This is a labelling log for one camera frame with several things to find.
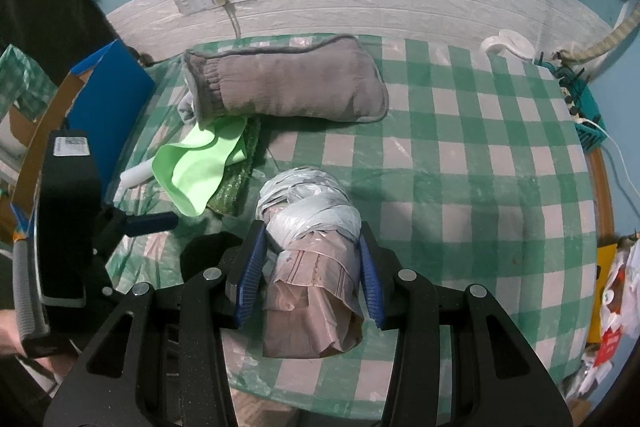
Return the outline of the light green cloth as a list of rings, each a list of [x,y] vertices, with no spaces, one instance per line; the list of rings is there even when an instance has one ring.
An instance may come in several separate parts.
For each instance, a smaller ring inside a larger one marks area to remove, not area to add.
[[[247,160],[246,124],[246,117],[219,117],[203,129],[196,124],[181,142],[158,149],[152,175],[183,216],[201,216],[221,186],[224,170]]]

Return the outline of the pink grey plastic bag bundle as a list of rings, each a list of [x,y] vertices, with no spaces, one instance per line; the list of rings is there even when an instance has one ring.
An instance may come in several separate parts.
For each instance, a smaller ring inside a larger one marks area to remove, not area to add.
[[[314,167],[279,173],[259,192],[266,225],[262,355],[321,359],[361,343],[360,212],[341,183]]]

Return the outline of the green sequin fabric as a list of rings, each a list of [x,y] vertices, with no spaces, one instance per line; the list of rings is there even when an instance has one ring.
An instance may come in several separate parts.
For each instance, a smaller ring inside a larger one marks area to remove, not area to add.
[[[217,215],[236,217],[241,213],[253,172],[259,135],[260,118],[248,118],[240,139],[224,166],[217,191],[207,203],[207,208]]]

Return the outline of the grey plush slipper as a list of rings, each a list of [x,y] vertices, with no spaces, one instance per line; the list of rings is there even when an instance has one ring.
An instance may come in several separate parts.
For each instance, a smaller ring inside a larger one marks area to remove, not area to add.
[[[378,66],[351,35],[309,46],[188,51],[181,76],[202,128],[221,116],[255,115],[363,124],[390,106]]]

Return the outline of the white roll tube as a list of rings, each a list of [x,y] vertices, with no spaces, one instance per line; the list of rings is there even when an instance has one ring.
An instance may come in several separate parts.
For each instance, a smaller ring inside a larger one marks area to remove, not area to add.
[[[119,176],[119,186],[127,188],[135,187],[153,178],[153,159],[142,161],[141,164],[124,170]]]

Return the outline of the blue cardboard box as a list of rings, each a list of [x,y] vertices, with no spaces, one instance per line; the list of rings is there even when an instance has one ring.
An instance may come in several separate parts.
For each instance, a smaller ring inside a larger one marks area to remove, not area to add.
[[[27,146],[12,204],[24,213],[32,212],[49,134],[64,126],[87,135],[102,192],[106,193],[120,153],[154,90],[155,82],[134,54],[115,40],[70,70],[36,121],[12,109],[11,131]]]

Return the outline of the green checkered tablecloth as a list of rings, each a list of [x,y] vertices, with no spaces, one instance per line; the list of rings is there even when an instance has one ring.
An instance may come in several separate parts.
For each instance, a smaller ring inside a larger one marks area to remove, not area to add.
[[[378,243],[432,283],[482,284],[557,383],[578,369],[596,280],[597,234],[586,158],[558,82],[517,58],[418,40],[359,36],[390,97],[384,119],[335,124],[262,118],[238,217],[210,210],[169,233],[123,239],[107,271],[126,293],[141,281],[182,282],[179,256],[193,237],[244,235],[259,189],[281,171],[318,167],[340,181]],[[181,55],[146,72],[156,84],[119,170],[189,132]],[[396,332],[366,318],[360,345],[321,360],[262,356],[258,309],[224,332],[230,384],[239,391],[344,418],[380,417]]]

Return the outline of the yellow card packaging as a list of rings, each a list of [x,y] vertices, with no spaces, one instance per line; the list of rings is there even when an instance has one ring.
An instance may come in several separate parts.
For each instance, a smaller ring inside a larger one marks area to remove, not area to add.
[[[606,280],[608,279],[608,272],[610,272],[612,263],[616,255],[616,251],[616,244],[601,246],[597,249],[597,277],[596,286],[594,286],[594,298],[591,319],[587,333],[587,343],[601,342],[602,334],[600,333],[600,310],[602,307],[602,294],[604,291]]]

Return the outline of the white plastic bags pile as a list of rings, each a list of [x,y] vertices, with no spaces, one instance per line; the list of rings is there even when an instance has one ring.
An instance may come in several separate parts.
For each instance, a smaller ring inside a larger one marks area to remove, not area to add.
[[[600,343],[587,343],[577,372],[562,384],[561,393],[570,404],[584,397],[608,376],[623,335],[639,332],[639,235],[617,245],[600,310]]]

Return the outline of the teal plastic basket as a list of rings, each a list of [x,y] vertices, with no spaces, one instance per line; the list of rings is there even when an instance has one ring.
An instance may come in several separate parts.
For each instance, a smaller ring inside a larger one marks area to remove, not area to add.
[[[598,148],[606,139],[605,123],[586,80],[582,78],[585,69],[581,68],[576,72],[570,66],[554,64],[547,61],[542,53],[536,58],[534,64],[548,69],[558,80],[568,113],[574,120],[582,150],[589,153]]]

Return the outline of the white electric kettle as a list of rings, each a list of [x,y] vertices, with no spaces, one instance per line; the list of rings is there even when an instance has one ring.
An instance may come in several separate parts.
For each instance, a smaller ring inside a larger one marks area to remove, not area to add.
[[[484,39],[480,49],[487,54],[506,51],[529,62],[533,61],[536,52],[533,43],[518,32],[509,29],[500,29],[497,35]]]

